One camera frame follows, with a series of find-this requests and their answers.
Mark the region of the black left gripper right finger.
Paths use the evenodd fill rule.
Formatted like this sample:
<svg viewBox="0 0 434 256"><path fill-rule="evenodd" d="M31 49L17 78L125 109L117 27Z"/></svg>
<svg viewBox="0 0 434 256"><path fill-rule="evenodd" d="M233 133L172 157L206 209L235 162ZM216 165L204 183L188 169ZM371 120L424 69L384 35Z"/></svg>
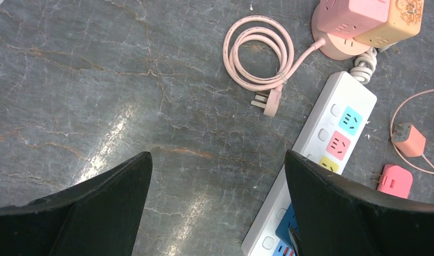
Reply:
<svg viewBox="0 0 434 256"><path fill-rule="evenodd" d="M434 204L368 188L292 150L285 175L297 255L434 255Z"/></svg>

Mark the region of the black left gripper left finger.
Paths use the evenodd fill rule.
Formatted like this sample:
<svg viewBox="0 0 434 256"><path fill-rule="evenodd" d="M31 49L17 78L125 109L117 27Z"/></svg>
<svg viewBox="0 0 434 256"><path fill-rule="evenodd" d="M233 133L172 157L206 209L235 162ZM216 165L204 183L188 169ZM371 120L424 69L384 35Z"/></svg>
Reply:
<svg viewBox="0 0 434 256"><path fill-rule="evenodd" d="M58 193L0 207L0 255L131 255L152 170L145 151Z"/></svg>

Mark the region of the dark blue cube socket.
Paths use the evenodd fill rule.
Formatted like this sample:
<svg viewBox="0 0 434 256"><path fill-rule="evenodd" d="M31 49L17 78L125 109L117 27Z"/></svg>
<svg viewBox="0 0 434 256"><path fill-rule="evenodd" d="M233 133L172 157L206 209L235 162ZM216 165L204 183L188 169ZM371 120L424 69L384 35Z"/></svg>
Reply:
<svg viewBox="0 0 434 256"><path fill-rule="evenodd" d="M293 205L290 204L286 209L276 231L275 234L279 239L277 247L275 249L276 253L283 252L287 247L289 248L289 252L293 248L293 244L289 235L289 229L294 228L298 230L297 221L295 218L295 212Z"/></svg>

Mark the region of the pink plug adapter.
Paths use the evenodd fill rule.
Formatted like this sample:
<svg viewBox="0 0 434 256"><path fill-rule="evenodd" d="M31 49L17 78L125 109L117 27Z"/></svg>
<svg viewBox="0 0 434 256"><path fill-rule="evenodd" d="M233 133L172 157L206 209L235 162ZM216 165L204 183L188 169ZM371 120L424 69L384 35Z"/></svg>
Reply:
<svg viewBox="0 0 434 256"><path fill-rule="evenodd" d="M377 184L376 190L396 197L408 199L413 183L411 172L399 165L385 164L381 173L374 173L372 179Z"/></svg>

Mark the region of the white long power strip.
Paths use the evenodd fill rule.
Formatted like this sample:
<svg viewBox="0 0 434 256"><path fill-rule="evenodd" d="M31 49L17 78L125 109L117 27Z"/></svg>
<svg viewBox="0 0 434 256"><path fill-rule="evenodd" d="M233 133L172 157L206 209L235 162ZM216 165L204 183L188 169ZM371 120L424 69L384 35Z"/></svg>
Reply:
<svg viewBox="0 0 434 256"><path fill-rule="evenodd" d="M342 174L376 102L376 95L348 72L330 75L292 150ZM273 255L278 249L291 254L275 234L290 204L281 169L242 242L245 255Z"/></svg>

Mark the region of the orange usb charger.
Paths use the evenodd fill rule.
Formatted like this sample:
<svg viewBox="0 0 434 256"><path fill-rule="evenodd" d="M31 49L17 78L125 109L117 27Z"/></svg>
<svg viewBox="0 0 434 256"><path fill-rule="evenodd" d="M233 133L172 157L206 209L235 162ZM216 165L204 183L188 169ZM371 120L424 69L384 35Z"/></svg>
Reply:
<svg viewBox="0 0 434 256"><path fill-rule="evenodd" d="M392 143L406 157L420 157L426 138L412 123L400 123L393 129Z"/></svg>

